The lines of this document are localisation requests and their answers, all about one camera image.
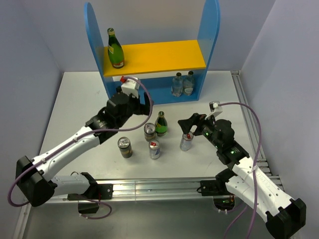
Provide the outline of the green Perrier bottle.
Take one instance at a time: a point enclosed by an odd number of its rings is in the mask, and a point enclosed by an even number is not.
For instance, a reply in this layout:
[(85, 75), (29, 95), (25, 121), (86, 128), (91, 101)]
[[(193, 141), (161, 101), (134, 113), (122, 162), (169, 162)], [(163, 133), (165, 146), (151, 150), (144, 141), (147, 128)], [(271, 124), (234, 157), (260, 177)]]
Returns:
[(109, 60), (114, 68), (122, 68), (125, 64), (125, 57), (122, 46), (115, 36), (113, 28), (108, 28), (108, 56)]
[(164, 117), (164, 112), (160, 111), (158, 113), (158, 118), (156, 119), (155, 122), (155, 126), (156, 126), (156, 133), (158, 136), (163, 136), (167, 133), (167, 121)]

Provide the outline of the silver blue energy can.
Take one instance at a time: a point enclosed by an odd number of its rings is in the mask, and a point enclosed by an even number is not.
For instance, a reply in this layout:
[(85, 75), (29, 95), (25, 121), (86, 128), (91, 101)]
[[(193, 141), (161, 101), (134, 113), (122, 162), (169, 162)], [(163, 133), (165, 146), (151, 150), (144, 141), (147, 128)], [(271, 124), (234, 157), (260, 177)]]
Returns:
[(160, 157), (160, 143), (157, 140), (149, 142), (149, 154), (151, 159), (158, 159)]

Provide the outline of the dark olive drink can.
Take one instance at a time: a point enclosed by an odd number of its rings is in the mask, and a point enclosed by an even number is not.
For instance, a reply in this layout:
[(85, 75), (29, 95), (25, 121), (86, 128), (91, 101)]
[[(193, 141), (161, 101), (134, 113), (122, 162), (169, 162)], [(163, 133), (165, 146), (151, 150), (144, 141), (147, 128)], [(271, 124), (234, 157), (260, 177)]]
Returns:
[(147, 142), (156, 138), (156, 126), (153, 123), (146, 123), (144, 125), (144, 137)]

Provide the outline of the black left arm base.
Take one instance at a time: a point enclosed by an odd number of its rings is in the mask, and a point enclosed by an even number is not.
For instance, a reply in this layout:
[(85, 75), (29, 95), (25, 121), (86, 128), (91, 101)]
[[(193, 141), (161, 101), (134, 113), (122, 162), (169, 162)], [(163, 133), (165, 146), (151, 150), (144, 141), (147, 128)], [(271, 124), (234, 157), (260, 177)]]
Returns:
[(84, 194), (68, 194), (68, 201), (78, 201), (78, 212), (86, 216), (96, 214), (101, 206), (98, 202), (110, 200), (113, 196), (113, 184), (96, 184)]

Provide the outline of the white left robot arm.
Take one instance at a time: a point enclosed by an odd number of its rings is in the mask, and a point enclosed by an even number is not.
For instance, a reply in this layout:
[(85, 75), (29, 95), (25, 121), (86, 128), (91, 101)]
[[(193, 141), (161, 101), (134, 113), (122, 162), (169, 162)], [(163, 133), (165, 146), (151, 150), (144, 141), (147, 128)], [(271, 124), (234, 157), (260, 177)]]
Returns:
[(132, 115), (150, 116), (153, 102), (148, 93), (144, 93), (144, 100), (144, 104), (141, 104), (140, 99), (132, 94), (115, 93), (105, 107), (65, 142), (33, 159), (26, 156), (20, 158), (16, 164), (15, 185), (28, 203), (38, 207), (50, 198), (64, 194), (96, 198), (100, 189), (89, 173), (60, 178), (56, 174), (78, 156), (122, 131), (122, 126)]

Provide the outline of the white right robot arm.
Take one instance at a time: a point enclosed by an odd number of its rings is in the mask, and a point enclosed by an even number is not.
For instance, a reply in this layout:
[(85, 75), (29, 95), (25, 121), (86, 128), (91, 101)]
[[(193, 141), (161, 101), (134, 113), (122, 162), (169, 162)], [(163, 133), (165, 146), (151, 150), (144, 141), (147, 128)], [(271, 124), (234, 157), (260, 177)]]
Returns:
[(306, 224), (306, 204), (294, 199), (276, 185), (261, 169), (256, 160), (234, 139), (232, 123), (216, 119), (222, 112), (220, 102), (210, 102), (209, 115), (194, 113), (178, 120), (183, 133), (196, 127), (195, 136), (204, 136), (217, 150), (219, 160), (227, 169), (214, 180), (200, 182), (202, 196), (234, 195), (253, 209), (251, 222), (259, 215), (275, 239), (289, 239)]

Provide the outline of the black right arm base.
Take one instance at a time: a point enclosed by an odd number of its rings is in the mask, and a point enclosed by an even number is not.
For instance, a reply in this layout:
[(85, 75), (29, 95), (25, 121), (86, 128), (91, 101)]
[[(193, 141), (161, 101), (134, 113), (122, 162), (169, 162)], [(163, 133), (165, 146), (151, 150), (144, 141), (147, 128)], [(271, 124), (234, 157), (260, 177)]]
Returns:
[(225, 183), (220, 180), (202, 180), (196, 189), (203, 197), (213, 197), (213, 204), (220, 210), (232, 210), (235, 207), (235, 198), (226, 189)]

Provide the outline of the silver white energy can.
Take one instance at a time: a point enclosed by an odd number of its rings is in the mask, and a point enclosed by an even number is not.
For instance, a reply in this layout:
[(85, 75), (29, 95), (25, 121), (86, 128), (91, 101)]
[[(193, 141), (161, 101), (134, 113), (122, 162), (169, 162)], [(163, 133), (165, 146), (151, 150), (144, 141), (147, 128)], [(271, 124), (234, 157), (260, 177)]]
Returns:
[(193, 141), (193, 133), (190, 131), (187, 134), (183, 134), (180, 142), (180, 149), (182, 151), (188, 151), (191, 148)]

